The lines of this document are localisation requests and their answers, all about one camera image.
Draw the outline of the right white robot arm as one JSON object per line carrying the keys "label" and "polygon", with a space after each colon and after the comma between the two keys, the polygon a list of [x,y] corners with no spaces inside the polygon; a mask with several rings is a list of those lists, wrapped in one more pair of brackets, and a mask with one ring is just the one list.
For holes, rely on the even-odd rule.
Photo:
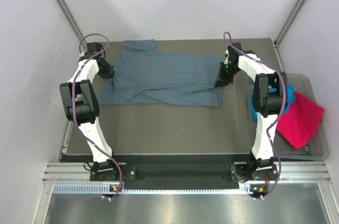
{"label": "right white robot arm", "polygon": [[257,180],[273,168],[276,124],[288,105],[287,76],[261,61],[256,54],[242,51],[241,44],[236,42],[225,51],[225,61],[220,63],[214,87],[232,84],[239,71],[245,72],[254,83],[252,105],[257,114],[257,127],[247,173]]}

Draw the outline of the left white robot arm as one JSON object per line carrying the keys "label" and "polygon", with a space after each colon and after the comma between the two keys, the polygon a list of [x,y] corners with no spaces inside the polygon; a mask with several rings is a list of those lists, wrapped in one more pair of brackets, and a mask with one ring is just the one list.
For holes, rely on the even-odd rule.
{"label": "left white robot arm", "polygon": [[100,105],[92,85],[97,75],[102,79],[113,77],[114,69],[105,60],[105,49],[100,43],[90,42],[86,47],[72,78],[60,84],[59,91],[67,120],[79,129],[92,151],[93,165],[89,171],[114,180],[120,174],[120,167],[114,163],[113,151],[100,127]]}

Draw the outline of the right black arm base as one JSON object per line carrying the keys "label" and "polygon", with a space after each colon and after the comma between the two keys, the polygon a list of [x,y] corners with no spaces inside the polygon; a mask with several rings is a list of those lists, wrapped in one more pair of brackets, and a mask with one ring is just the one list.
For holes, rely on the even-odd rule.
{"label": "right black arm base", "polygon": [[252,170],[246,162],[233,163],[230,165],[230,172],[233,181],[246,182],[270,182],[278,177],[278,169],[274,164],[271,169],[259,171]]}

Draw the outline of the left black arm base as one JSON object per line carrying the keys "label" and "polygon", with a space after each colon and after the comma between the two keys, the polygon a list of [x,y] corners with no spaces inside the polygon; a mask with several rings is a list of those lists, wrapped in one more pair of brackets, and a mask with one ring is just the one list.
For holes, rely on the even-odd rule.
{"label": "left black arm base", "polygon": [[[120,164],[123,181],[134,181],[136,176],[136,165],[132,164]],[[93,165],[90,163],[84,163],[83,167],[86,171],[90,172],[90,180],[96,182],[107,182],[107,181],[119,181],[120,173],[116,165],[111,161],[107,160],[103,163],[95,162]]]}

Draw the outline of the grey-blue t-shirt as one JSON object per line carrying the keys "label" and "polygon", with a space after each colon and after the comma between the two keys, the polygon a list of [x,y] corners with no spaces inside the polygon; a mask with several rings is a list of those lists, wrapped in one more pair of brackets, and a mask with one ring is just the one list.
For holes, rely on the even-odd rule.
{"label": "grey-blue t-shirt", "polygon": [[160,52],[155,40],[124,41],[99,103],[221,107],[220,64],[216,56]]}

